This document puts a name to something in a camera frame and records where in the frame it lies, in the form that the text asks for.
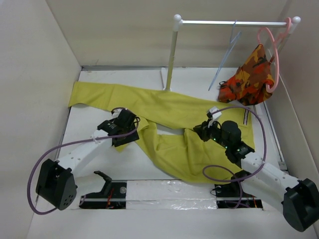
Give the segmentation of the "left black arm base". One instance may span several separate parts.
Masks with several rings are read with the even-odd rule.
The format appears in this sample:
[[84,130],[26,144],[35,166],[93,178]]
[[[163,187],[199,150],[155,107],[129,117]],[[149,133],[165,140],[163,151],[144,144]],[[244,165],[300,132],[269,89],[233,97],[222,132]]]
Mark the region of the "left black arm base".
[[125,209],[127,181],[113,180],[101,171],[79,178],[78,196],[81,209]]

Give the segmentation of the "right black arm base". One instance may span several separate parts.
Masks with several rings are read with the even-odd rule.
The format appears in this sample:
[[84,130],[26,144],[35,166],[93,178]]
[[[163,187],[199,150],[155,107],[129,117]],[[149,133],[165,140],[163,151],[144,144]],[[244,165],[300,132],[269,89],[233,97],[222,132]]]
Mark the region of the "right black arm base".
[[[237,182],[232,182],[225,185],[215,184],[210,194],[216,197],[217,207],[219,209],[234,208],[240,198],[240,189]],[[242,199],[237,207],[240,208],[263,208],[262,201],[253,195],[242,193]]]

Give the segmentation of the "yellow trousers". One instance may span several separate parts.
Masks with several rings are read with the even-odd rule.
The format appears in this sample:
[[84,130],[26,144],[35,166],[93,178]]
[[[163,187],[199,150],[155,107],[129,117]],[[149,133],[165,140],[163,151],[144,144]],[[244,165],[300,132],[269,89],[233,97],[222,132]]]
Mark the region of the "yellow trousers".
[[220,122],[232,120],[243,141],[254,147],[251,114],[244,109],[228,109],[220,102],[198,99],[170,91],[158,91],[118,84],[76,82],[69,105],[84,104],[110,111],[128,108],[140,117],[137,145],[153,164],[165,173],[190,183],[229,180],[239,167],[231,163],[225,150],[193,131],[207,119],[207,111],[222,111]]

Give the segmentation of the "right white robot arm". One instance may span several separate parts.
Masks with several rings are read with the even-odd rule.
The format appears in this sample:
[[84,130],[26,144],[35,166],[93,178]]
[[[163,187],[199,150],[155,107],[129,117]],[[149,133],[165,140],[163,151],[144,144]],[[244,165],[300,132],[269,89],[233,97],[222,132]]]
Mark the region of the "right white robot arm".
[[319,191],[316,184],[291,176],[262,157],[241,139],[237,123],[204,121],[194,127],[203,141],[213,140],[225,148],[228,160],[241,168],[239,179],[230,184],[236,196],[256,196],[281,212],[287,223],[304,232],[319,220]]

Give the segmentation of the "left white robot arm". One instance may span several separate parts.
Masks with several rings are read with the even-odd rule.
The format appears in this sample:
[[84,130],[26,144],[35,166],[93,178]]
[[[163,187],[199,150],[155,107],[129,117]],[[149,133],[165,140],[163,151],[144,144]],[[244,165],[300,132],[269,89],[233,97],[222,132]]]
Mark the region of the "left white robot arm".
[[100,123],[89,139],[75,141],[77,147],[53,161],[44,153],[36,163],[40,172],[36,193],[49,202],[54,210],[65,210],[75,200],[75,177],[104,149],[118,147],[139,139],[140,118],[127,108],[115,108],[112,118]]

